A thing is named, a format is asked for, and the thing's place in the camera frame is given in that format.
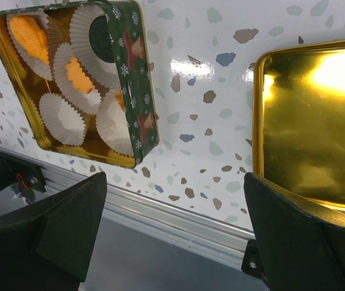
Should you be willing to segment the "orange star cookie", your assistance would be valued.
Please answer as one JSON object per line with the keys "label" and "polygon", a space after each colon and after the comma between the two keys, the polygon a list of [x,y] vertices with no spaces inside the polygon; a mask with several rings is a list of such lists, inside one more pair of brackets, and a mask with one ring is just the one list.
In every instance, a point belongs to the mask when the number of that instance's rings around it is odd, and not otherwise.
{"label": "orange star cookie", "polygon": [[90,78],[82,71],[76,57],[72,56],[70,58],[70,62],[65,66],[65,69],[67,71],[67,79],[76,90],[83,94],[89,94],[95,88]]}

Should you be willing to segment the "orange fish cookie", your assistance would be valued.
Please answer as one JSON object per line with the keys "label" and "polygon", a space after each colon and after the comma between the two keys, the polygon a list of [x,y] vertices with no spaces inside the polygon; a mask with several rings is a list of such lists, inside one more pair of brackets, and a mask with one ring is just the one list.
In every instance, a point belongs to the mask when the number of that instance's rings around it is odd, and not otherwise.
{"label": "orange fish cookie", "polygon": [[10,30],[19,45],[33,58],[49,65],[47,37],[36,19],[27,15],[15,15],[10,19]]}

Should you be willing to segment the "black round cookie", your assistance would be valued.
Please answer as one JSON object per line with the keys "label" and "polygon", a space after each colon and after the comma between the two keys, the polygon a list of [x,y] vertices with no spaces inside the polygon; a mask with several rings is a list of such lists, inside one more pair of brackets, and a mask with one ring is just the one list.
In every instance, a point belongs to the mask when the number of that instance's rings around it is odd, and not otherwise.
{"label": "black round cookie", "polygon": [[90,24],[89,43],[99,59],[107,63],[114,63],[112,42],[105,16],[95,18]]}

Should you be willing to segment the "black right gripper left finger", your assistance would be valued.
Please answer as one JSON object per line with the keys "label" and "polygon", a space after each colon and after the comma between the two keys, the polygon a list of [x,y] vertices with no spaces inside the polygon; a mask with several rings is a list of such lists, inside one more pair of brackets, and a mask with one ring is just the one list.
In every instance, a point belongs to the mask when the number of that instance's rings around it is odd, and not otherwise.
{"label": "black right gripper left finger", "polygon": [[94,174],[0,216],[0,290],[78,290],[87,277],[107,194]]}

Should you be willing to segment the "green square cookie tin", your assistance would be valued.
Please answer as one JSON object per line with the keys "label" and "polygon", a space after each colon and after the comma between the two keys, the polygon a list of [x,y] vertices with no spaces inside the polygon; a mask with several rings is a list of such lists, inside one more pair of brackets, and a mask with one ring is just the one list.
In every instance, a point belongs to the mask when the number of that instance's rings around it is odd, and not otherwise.
{"label": "green square cookie tin", "polygon": [[[58,47],[70,42],[70,21],[80,6],[97,5],[107,15],[112,49],[119,78],[118,88],[94,83],[102,98],[110,89],[120,89],[134,157],[113,151],[100,137],[96,129],[96,116],[89,115],[74,106],[60,91],[53,75],[53,58]],[[12,43],[6,23],[9,14],[42,11],[47,14],[48,52],[53,79],[48,81],[35,74],[21,59]],[[104,162],[114,166],[133,168],[157,145],[158,129],[155,119],[152,82],[150,80],[142,13],[134,1],[78,1],[0,11],[0,59],[10,78],[26,118],[38,145],[45,150]],[[57,141],[45,127],[39,113],[39,100],[45,93],[64,97],[86,121],[87,131],[81,146],[69,146]]]}

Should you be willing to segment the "orange flower cookie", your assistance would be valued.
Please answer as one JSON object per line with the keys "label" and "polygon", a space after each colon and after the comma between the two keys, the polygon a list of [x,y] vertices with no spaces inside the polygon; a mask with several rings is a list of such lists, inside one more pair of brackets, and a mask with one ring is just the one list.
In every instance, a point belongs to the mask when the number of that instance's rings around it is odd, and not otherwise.
{"label": "orange flower cookie", "polygon": [[124,105],[124,101],[122,98],[122,93],[120,90],[117,90],[115,92],[115,99],[118,102],[118,105],[120,106],[121,110],[124,112],[125,111],[125,105]]}

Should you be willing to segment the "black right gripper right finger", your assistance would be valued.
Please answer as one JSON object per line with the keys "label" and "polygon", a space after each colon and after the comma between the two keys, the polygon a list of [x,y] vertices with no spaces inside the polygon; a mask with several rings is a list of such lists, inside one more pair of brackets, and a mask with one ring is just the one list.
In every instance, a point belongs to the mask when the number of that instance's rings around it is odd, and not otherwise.
{"label": "black right gripper right finger", "polygon": [[241,270],[270,290],[345,290],[345,213],[244,176],[254,239]]}

